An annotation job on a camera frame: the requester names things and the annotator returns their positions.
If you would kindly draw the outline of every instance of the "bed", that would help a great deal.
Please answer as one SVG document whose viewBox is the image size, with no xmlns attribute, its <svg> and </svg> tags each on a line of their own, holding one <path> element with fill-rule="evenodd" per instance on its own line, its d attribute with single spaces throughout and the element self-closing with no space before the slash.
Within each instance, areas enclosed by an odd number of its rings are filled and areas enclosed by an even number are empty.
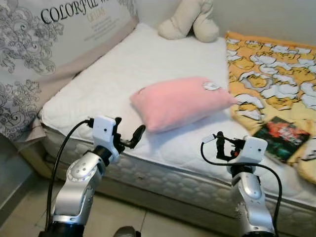
<svg viewBox="0 0 316 237">
<path fill-rule="evenodd" d="M 228 89 L 224 38 L 218 38 L 214 43 L 202 43 L 193 36 L 166 40 L 158 36 L 155 27 L 171 15 L 179 1 L 139 0 L 137 3 L 138 14 L 141 19 L 147 18 L 146 24 L 138 24 L 128 37 L 71 80 L 40 111 L 38 118 L 46 136 L 40 144 L 36 144 L 35 152 L 26 149 L 23 155 L 43 176 L 50 176 L 65 135 L 87 117 L 99 114 L 122 117 L 118 131 L 122 138 L 129 139 L 142 123 L 129 97 L 144 86 L 174 78 L 204 76 Z M 215 19 L 222 22 L 222 31 L 228 30 L 230 23 L 220 14 L 227 1 L 217 3 Z M 239 5 L 229 7 L 228 13 L 233 19 L 237 16 L 232 9 L 241 9 Z M 263 19 L 254 18 L 253 26 L 260 20 Z M 252 34 L 278 36 L 276 28 L 262 26 L 260 31 L 256 27 L 246 28 Z M 243 29 L 242 24 L 235 27 L 235 31 L 241 33 Z M 287 32 L 284 33 L 286 38 L 289 31 L 285 28 L 284 32 Z M 125 150 L 119 162 L 107 168 L 107 175 L 98 191 L 195 225 L 237 236 L 238 223 L 230 198 L 230 174 L 224 167 L 207 165 L 199 153 L 202 138 L 219 130 L 227 137 L 242 138 L 248 134 L 231 118 L 229 109 L 172 131 L 158 134 L 145 132 L 134 150 Z M 82 126 L 65 147 L 58 177 L 65 179 L 69 164 L 91 148 L 91 130 Z M 215 144 L 207 144 L 205 154 L 208 158 L 215 157 Z M 313 236 L 316 233 L 315 185 L 302 179 L 293 167 L 279 166 L 269 159 L 262 164 L 272 167 L 282 180 L 283 200 L 278 219 L 280 236 Z M 274 176 L 264 170 L 258 169 L 257 174 L 267 194 L 267 207 L 273 213 L 277 183 Z"/>
</svg>

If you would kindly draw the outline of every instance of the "yellow blanket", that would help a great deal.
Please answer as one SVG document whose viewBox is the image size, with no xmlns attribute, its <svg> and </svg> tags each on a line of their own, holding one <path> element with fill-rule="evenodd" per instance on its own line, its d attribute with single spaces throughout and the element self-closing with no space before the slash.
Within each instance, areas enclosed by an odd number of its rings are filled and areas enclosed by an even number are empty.
<svg viewBox="0 0 316 237">
<path fill-rule="evenodd" d="M 226 35 L 232 116 L 250 134 L 278 116 L 316 135 L 316 47 L 265 37 Z M 302 146 L 289 160 L 298 162 Z"/>
</svg>

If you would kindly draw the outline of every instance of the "stuffed toy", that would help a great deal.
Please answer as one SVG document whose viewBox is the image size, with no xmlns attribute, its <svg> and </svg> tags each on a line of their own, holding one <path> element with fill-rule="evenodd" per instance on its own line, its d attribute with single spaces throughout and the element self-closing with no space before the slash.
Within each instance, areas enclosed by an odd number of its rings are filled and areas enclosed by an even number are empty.
<svg viewBox="0 0 316 237">
<path fill-rule="evenodd" d="M 174 15 L 158 27 L 158 34 L 168 40 L 185 38 L 193 26 L 196 38 L 212 42 L 219 36 L 213 21 L 213 0 L 182 0 Z"/>
</svg>

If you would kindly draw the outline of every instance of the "book cover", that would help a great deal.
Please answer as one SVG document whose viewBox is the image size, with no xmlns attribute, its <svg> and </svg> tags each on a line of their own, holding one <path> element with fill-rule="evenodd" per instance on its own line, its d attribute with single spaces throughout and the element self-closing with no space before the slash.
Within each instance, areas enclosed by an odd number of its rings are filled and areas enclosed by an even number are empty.
<svg viewBox="0 0 316 237">
<path fill-rule="evenodd" d="M 267 157 L 286 163 L 300 146 L 309 139 L 310 134 L 292 123 L 274 117 L 253 136 L 268 142 Z"/>
</svg>

